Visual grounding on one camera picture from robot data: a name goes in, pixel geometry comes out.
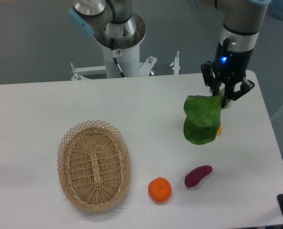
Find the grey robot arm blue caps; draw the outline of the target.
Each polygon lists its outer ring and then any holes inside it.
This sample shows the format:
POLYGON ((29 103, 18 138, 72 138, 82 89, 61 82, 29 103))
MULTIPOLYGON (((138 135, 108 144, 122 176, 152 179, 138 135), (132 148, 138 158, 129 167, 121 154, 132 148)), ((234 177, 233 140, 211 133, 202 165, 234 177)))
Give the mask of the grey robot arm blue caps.
MULTIPOLYGON (((214 61, 201 66, 204 83, 213 95, 224 89, 222 107, 249 92, 254 83, 246 69, 256 44, 269 2, 267 0, 208 0, 224 13, 214 61)), ((145 37, 144 21, 132 12, 129 0, 75 0, 69 18, 84 36, 94 36, 105 51, 109 78, 139 75, 139 55, 121 51, 138 48, 145 37)))

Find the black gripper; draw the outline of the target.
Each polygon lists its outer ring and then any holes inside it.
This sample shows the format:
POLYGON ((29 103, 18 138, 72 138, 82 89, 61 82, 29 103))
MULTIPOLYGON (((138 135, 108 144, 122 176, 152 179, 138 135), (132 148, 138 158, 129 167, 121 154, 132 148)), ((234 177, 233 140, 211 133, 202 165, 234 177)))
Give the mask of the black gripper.
POLYGON ((231 51, 231 39, 226 38, 218 44, 214 62, 206 61, 201 65, 204 83, 212 95, 220 93, 221 82, 225 83, 222 107, 229 101, 236 101, 255 87, 254 82, 245 78, 246 69, 253 49, 246 52, 231 51), (235 83, 240 84, 240 89, 234 91, 235 83))

